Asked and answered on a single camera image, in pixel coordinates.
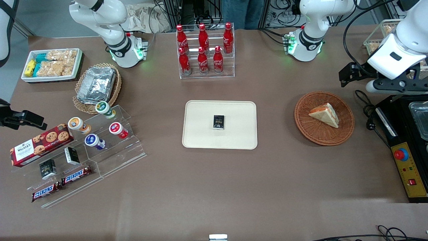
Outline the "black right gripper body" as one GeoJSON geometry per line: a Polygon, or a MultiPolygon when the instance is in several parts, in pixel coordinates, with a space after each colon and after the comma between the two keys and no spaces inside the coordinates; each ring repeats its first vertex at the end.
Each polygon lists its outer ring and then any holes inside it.
{"type": "Polygon", "coordinates": [[[0,99],[0,125],[13,130],[19,129],[19,117],[21,112],[13,111],[10,103],[4,99],[0,99]]]}

